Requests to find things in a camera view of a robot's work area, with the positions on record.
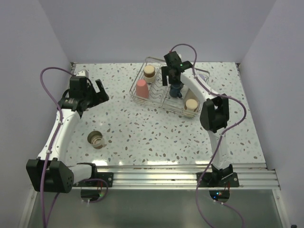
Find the white steel cup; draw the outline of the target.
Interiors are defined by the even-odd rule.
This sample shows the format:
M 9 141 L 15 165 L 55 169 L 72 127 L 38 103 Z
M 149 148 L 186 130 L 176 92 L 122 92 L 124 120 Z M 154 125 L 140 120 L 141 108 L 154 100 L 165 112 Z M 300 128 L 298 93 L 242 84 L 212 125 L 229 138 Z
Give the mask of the white steel cup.
M 104 147 L 104 137 L 99 131 L 92 131 L 87 136 L 88 143 L 95 149 L 101 149 Z
M 146 65 L 143 69 L 144 80 L 147 83 L 154 83 L 155 82 L 155 67 L 152 65 Z

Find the black mug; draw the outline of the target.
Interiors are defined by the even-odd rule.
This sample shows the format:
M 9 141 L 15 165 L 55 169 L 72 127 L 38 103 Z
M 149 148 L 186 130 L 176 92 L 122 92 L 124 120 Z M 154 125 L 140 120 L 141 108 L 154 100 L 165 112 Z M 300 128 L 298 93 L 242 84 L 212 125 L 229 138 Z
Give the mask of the black mug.
M 183 88 L 184 84 L 171 84 L 169 94 L 173 98 L 182 98 L 181 89 Z

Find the coral pink cup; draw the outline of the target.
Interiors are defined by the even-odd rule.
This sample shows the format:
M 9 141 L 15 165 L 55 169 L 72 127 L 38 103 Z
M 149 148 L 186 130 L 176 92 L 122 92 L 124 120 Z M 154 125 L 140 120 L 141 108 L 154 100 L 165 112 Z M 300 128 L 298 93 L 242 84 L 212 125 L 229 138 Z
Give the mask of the coral pink cup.
M 143 98 L 149 97 L 148 84 L 144 79 L 140 79 L 136 83 L 136 95 Z

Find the white steel cup cork base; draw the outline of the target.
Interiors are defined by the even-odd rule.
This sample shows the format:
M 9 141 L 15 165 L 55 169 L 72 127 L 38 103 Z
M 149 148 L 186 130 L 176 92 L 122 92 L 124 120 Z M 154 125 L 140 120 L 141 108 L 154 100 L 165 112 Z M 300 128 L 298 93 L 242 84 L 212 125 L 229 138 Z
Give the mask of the white steel cup cork base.
M 195 99 L 188 99 L 185 102 L 184 109 L 186 111 L 195 112 L 198 108 L 199 104 Z

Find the tall beige cup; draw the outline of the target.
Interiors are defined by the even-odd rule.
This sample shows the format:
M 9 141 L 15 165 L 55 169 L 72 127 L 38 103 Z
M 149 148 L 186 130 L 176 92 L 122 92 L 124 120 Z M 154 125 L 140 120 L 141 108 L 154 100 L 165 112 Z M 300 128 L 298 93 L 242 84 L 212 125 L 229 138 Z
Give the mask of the tall beige cup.
M 194 100 L 198 101 L 197 97 L 190 89 L 188 89 L 186 92 L 186 95 L 184 97 L 184 102 L 186 102 L 189 99 L 194 99 Z

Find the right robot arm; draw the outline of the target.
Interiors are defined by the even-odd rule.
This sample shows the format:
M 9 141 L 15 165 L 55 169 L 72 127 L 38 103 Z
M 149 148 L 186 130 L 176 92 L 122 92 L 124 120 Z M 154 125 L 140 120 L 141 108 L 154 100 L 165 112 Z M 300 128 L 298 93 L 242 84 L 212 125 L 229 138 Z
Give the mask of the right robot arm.
M 215 94 L 199 76 L 187 73 L 189 69 L 195 73 L 193 64 L 189 61 L 183 62 L 177 52 L 169 52 L 164 56 L 164 60 L 166 66 L 161 68 L 162 84 L 184 84 L 202 104 L 199 120 L 202 128 L 209 134 L 212 171 L 203 174 L 201 180 L 208 187 L 223 186 L 233 174 L 232 164 L 228 161 L 228 147 L 224 134 L 229 121 L 228 99 Z

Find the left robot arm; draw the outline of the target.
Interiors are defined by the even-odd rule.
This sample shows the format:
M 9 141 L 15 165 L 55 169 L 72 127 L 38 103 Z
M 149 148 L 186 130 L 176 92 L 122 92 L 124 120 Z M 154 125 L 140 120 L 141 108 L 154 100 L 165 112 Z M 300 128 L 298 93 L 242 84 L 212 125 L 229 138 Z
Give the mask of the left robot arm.
M 87 186 L 98 183 L 97 167 L 81 162 L 66 165 L 66 153 L 72 134 L 83 113 L 109 100 L 101 80 L 92 82 L 85 76 L 73 76 L 67 89 L 57 102 L 59 107 L 50 136 L 36 159 L 29 159 L 26 170 L 38 192 L 69 193 L 76 183 Z

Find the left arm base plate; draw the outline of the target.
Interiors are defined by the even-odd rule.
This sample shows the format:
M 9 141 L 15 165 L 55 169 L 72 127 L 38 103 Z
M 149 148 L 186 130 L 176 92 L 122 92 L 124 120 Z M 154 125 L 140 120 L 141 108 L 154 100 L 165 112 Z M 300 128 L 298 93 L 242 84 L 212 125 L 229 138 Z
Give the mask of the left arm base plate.
M 74 184 L 74 187 L 106 187 L 106 184 L 103 183 L 101 180 L 104 180 L 108 187 L 112 187 L 113 180 L 114 180 L 114 173 L 113 172 L 98 172 L 94 179 L 98 180 L 90 180 L 90 181 L 82 181 L 79 183 Z

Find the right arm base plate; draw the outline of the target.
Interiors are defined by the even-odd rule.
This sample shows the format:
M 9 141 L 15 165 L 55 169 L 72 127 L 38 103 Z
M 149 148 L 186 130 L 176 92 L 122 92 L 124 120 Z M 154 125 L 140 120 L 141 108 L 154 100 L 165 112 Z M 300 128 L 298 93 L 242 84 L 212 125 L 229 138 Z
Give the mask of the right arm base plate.
M 239 187 L 238 175 L 236 172 L 221 179 L 216 178 L 214 173 L 206 172 L 200 180 L 202 172 L 196 173 L 197 182 L 199 182 L 199 188 L 223 188 L 223 187 Z

